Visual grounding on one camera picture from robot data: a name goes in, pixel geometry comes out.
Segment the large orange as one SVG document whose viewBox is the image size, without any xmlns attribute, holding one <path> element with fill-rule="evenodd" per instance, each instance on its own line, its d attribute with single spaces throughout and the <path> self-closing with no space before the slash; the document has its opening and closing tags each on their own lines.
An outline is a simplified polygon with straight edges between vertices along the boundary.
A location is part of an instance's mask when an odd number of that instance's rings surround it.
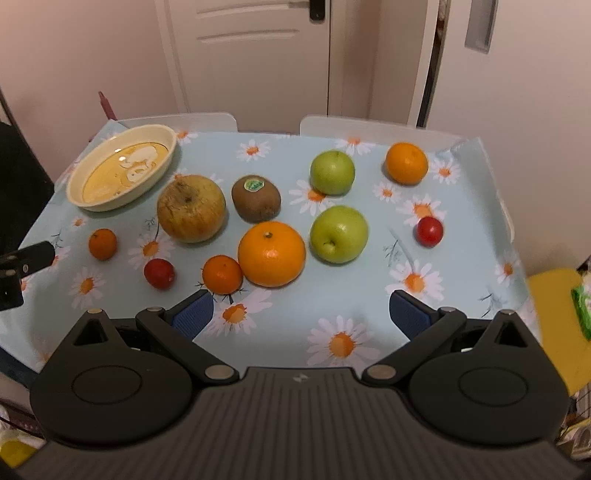
<svg viewBox="0 0 591 480">
<path fill-rule="evenodd" d="M 238 243 L 238 264 L 250 283 L 280 288 L 304 270 L 304 240 L 293 227 L 267 221 L 252 226 Z"/>
</svg>

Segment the red cherry tomato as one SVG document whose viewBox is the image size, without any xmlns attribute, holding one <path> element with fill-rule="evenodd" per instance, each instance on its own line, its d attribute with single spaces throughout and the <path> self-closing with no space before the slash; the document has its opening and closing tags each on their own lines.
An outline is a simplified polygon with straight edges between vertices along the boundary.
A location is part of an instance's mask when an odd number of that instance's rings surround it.
<svg viewBox="0 0 591 480">
<path fill-rule="evenodd" d="M 426 248 L 434 248 L 444 237 L 443 223 L 432 216 L 419 220 L 415 227 L 415 239 Z"/>
<path fill-rule="evenodd" d="M 149 260 L 143 268 L 143 275 L 148 284 L 157 290 L 168 290 L 176 278 L 173 265 L 160 258 Z"/>
</svg>

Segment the small mandarin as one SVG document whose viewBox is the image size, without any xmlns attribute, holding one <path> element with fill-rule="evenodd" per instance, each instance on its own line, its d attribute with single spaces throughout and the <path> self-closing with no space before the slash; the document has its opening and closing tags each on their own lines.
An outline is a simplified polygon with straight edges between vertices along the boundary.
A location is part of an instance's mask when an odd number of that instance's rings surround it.
<svg viewBox="0 0 591 480">
<path fill-rule="evenodd" d="M 231 295 L 242 288 L 243 275 L 235 259 L 216 255 L 204 263 L 201 270 L 204 286 L 217 295 Z"/>
<path fill-rule="evenodd" d="M 89 237 L 88 250 L 95 259 L 107 261 L 117 252 L 117 237 L 109 229 L 97 229 Z"/>
</svg>

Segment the green packet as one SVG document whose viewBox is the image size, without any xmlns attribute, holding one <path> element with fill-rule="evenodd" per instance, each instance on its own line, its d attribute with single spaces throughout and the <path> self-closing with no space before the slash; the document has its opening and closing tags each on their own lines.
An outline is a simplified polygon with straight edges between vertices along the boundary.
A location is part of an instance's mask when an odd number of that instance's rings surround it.
<svg viewBox="0 0 591 480">
<path fill-rule="evenodd" d="M 591 281 L 590 273 L 581 277 L 581 283 L 571 290 L 575 312 L 583 336 L 591 340 Z"/>
</svg>

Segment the oval cream yellow dish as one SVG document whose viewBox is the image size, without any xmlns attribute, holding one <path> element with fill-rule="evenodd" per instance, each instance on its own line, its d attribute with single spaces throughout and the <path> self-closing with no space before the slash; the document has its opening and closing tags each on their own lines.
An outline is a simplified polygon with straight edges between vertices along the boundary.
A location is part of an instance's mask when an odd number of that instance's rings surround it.
<svg viewBox="0 0 591 480">
<path fill-rule="evenodd" d="M 177 146 L 168 126 L 137 126 L 102 142 L 72 172 L 66 197 L 91 212 L 107 212 L 136 200 L 166 173 Z"/>
</svg>

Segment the white chair back left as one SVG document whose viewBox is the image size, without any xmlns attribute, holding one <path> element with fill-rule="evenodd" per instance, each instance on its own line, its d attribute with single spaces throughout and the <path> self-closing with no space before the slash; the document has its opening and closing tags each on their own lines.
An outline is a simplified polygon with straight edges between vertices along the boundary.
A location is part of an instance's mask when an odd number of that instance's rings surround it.
<svg viewBox="0 0 591 480">
<path fill-rule="evenodd" d="M 235 117 L 225 112 L 181 113 L 119 120 L 126 128 L 148 124 L 165 125 L 177 132 L 237 132 Z"/>
</svg>

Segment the white chair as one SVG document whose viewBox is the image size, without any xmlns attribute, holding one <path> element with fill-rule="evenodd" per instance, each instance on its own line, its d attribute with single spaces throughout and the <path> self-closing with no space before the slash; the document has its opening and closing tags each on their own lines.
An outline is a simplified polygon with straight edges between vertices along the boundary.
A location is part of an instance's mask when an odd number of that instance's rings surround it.
<svg viewBox="0 0 591 480">
<path fill-rule="evenodd" d="M 119 120 L 126 128 L 148 124 L 165 125 L 177 132 L 237 132 L 235 117 L 225 112 L 181 113 Z"/>
<path fill-rule="evenodd" d="M 363 143 L 382 145 L 408 142 L 425 151 L 445 150 L 466 141 L 465 137 L 458 135 L 396 123 L 318 115 L 301 119 L 300 134 L 344 140 L 359 138 Z"/>
</svg>

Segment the white chair back right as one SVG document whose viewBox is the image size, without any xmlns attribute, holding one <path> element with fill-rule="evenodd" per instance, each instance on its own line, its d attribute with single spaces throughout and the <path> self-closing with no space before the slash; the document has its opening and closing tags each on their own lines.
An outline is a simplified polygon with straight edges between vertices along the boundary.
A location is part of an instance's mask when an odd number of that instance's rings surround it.
<svg viewBox="0 0 591 480">
<path fill-rule="evenodd" d="M 359 138 L 363 143 L 382 145 L 408 142 L 425 151 L 445 150 L 466 141 L 465 137 L 458 135 L 396 123 L 318 115 L 301 119 L 300 134 L 344 140 Z"/>
</svg>

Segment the white panel door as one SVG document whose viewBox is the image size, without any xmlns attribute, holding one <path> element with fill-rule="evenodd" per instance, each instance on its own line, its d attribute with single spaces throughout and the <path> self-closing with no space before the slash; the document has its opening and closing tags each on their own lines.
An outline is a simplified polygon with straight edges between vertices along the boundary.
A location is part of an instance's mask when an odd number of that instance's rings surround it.
<svg viewBox="0 0 591 480">
<path fill-rule="evenodd" d="M 242 131 L 276 133 L 328 114 L 332 4 L 315 23 L 288 2 L 156 2 L 178 110 L 225 112 Z"/>
</svg>

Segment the yellow stool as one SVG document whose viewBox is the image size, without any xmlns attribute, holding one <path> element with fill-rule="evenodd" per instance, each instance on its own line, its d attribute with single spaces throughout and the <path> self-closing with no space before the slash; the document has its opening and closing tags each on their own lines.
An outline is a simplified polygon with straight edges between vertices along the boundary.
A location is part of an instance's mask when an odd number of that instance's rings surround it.
<svg viewBox="0 0 591 480">
<path fill-rule="evenodd" d="M 584 336 L 571 291 L 581 275 L 559 268 L 528 278 L 541 329 L 541 343 L 570 394 L 590 382 L 590 341 Z"/>
</svg>

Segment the orange at far corner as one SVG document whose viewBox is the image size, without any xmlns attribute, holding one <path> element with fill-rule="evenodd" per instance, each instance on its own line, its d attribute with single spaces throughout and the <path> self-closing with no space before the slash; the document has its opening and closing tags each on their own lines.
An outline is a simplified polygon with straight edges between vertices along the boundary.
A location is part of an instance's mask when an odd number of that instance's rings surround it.
<svg viewBox="0 0 591 480">
<path fill-rule="evenodd" d="M 399 142 L 390 147 L 385 159 L 386 171 L 401 185 L 419 184 L 429 171 L 429 162 L 424 151 L 417 145 Z"/>
</svg>

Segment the large yellowish red apple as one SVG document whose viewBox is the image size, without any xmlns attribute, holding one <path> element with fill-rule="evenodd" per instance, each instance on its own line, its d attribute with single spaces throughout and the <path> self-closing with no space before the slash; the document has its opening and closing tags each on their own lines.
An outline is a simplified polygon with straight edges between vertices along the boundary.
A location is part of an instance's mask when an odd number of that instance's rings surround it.
<svg viewBox="0 0 591 480">
<path fill-rule="evenodd" d="M 214 181 L 201 175 L 184 175 L 169 183 L 156 202 L 159 226 L 183 243 L 201 243 L 221 230 L 226 201 Z"/>
</svg>

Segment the daisy print blue tablecloth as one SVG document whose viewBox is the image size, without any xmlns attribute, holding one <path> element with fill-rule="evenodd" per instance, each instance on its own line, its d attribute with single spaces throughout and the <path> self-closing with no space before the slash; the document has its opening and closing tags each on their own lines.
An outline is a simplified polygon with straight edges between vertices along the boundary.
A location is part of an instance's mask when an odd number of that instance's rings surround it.
<svg viewBox="0 0 591 480">
<path fill-rule="evenodd" d="M 429 155 L 419 184 L 394 183 L 384 145 L 191 133 L 147 193 L 87 212 L 58 187 L 26 244 L 52 264 L 1 316 L 1 345 L 39 371 L 90 309 L 131 317 L 198 289 L 213 310 L 195 342 L 236 369 L 362 370 L 403 346 L 389 299 L 402 290 L 478 319 L 538 316 L 478 140 Z"/>
</svg>

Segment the green apple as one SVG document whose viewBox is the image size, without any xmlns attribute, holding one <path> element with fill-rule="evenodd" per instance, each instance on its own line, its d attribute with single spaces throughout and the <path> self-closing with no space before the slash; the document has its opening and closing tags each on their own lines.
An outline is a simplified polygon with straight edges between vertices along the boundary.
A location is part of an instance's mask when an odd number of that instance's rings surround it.
<svg viewBox="0 0 591 480">
<path fill-rule="evenodd" d="M 356 178 L 353 159 L 339 150 L 318 154 L 311 162 L 311 187 L 322 194 L 342 196 L 351 190 Z"/>
<path fill-rule="evenodd" d="M 356 209 L 331 207 L 318 215 L 310 231 L 311 251 L 322 261 L 346 264 L 358 258 L 369 240 L 369 224 Z"/>
</svg>

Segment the pink handled broom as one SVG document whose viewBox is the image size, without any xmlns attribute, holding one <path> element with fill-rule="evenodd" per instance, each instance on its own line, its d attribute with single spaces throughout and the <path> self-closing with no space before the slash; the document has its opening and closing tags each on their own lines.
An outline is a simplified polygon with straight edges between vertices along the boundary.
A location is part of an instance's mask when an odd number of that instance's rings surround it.
<svg viewBox="0 0 591 480">
<path fill-rule="evenodd" d="M 114 110 L 109 102 L 109 100 L 107 99 L 107 97 L 104 95 L 104 93 L 102 91 L 98 92 L 98 96 L 99 96 L 99 102 L 101 105 L 101 108 L 103 110 L 103 113 L 105 114 L 106 118 L 108 120 L 117 120 L 117 116 L 114 113 Z"/>
</svg>

